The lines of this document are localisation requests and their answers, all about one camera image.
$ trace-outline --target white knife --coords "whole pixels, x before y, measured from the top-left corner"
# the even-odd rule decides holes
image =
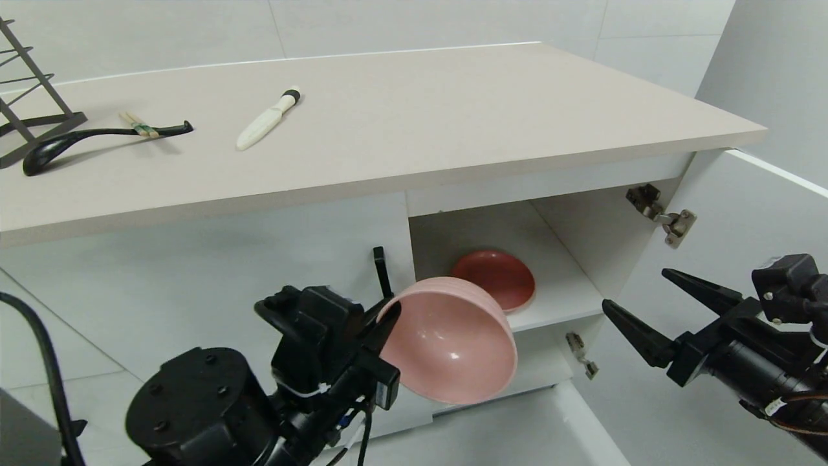
[[[282,121],[282,115],[290,107],[296,105],[300,97],[299,86],[295,85],[286,90],[282,94],[282,98],[275,105],[262,112],[262,114],[242,131],[238,139],[236,139],[236,149],[244,150],[257,143],[259,139],[264,138],[265,134],[269,133],[271,129],[275,128]]]

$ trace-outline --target pink bowl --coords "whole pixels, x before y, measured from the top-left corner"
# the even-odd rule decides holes
[[[527,307],[535,297],[535,277],[517,257],[499,250],[464,255],[451,275],[468,280],[492,295],[505,313]]]
[[[401,382],[420,396],[458,405],[488,400],[518,368],[518,350],[503,310],[479,286],[454,277],[408,287],[402,312],[381,354],[400,369]]]

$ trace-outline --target metal dish rack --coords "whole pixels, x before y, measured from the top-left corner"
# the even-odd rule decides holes
[[[0,68],[16,60],[17,58],[20,58],[24,63],[26,63],[26,66],[28,66],[31,71],[31,76],[10,80],[0,80],[0,85],[28,80],[36,80],[37,82],[28,90],[24,90],[17,97],[14,97],[8,102],[0,95],[0,114],[8,120],[7,123],[0,126],[0,138],[16,130],[26,140],[26,142],[19,148],[15,148],[10,153],[0,156],[0,169],[11,167],[14,163],[22,160],[26,154],[28,154],[43,140],[56,136],[57,134],[66,133],[86,121],[86,115],[84,115],[83,112],[73,112],[69,108],[69,105],[67,105],[66,102],[60,98],[55,88],[49,83],[49,80],[55,76],[54,73],[43,74],[40,68],[38,68],[35,64],[34,60],[31,59],[29,51],[32,47],[23,46],[14,34],[12,34],[12,30],[8,27],[8,25],[13,22],[13,19],[3,19],[0,17],[0,33],[6,37],[8,43],[12,46],[11,49],[0,50]],[[12,54],[12,56],[4,60],[3,58],[7,54]],[[51,96],[52,100],[55,101],[62,113],[28,119],[19,119],[17,115],[12,112],[12,104],[23,97],[26,97],[29,93],[39,87],[42,87],[49,93],[49,96]],[[56,126],[37,136],[29,130],[29,128],[34,126],[42,126],[47,124],[55,124]]]

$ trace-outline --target metal hinge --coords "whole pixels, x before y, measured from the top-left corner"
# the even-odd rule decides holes
[[[658,203],[662,192],[650,183],[644,186],[631,187],[627,190],[627,200],[630,201],[641,215],[661,225],[667,233],[664,242],[672,249],[684,240],[690,227],[696,222],[696,214],[687,209],[680,213],[665,213],[664,207]]]
[[[590,380],[594,379],[595,375],[598,374],[598,364],[586,358],[586,345],[584,344],[583,338],[577,333],[569,332],[566,334],[566,342],[569,343],[570,350],[575,355],[575,359],[586,368],[586,376]]]

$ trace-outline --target red plate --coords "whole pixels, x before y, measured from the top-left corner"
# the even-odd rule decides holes
[[[535,296],[535,278],[517,257],[499,250],[478,250],[464,255],[451,269],[492,295],[505,313],[525,308]]]

